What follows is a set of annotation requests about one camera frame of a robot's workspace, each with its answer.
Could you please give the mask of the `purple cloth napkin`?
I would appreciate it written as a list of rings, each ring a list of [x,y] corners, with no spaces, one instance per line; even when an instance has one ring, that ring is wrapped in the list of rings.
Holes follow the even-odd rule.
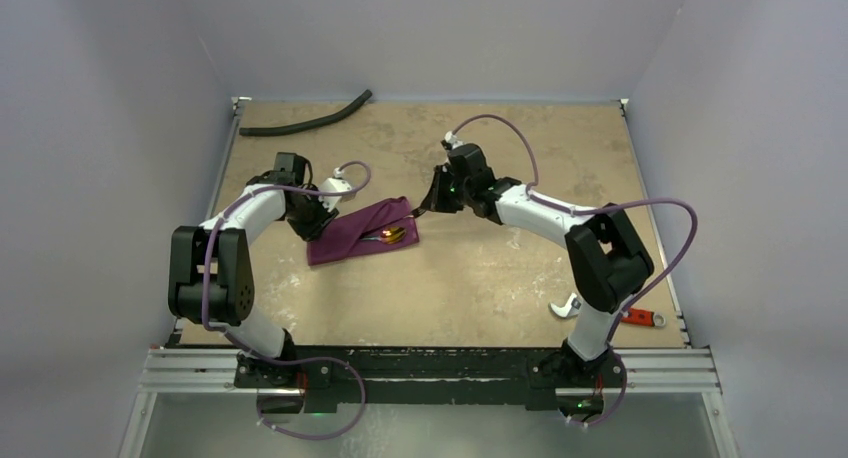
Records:
[[[359,237],[370,230],[395,222],[412,211],[406,197],[386,198],[355,212],[335,218],[319,239],[309,242],[306,261],[310,267],[398,251],[417,245],[420,236],[415,220],[402,222],[407,235],[402,242],[386,245],[379,242],[362,242]]]

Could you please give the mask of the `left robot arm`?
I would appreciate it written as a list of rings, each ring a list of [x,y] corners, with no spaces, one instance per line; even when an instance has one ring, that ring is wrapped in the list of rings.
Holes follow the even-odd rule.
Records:
[[[276,155],[271,169],[250,178],[222,211],[171,236],[168,307],[171,313],[223,334],[260,360],[259,373],[272,386],[297,377],[291,334],[255,306],[251,244],[268,227],[287,223],[306,243],[316,241],[338,215],[338,204],[354,188],[336,168],[315,183],[311,162],[291,152]]]

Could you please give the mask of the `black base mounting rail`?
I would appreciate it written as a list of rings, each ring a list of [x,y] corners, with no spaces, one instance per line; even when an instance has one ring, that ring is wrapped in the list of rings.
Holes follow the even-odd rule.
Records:
[[[559,347],[367,347],[297,345],[293,365],[236,356],[234,385],[290,392],[307,413],[340,404],[509,405],[528,411],[598,413],[624,384],[612,352],[581,364]]]

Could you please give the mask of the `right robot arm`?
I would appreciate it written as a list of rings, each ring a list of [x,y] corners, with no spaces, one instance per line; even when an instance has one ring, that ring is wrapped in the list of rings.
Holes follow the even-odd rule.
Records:
[[[563,343],[561,370],[573,384],[588,383],[600,372],[599,358],[610,348],[609,335],[625,300],[655,270],[631,220],[617,208],[596,211],[535,197],[521,181],[496,177],[476,144],[442,146],[446,161],[434,167],[430,188],[413,214],[470,209],[479,218],[529,231],[564,248],[583,303]]]

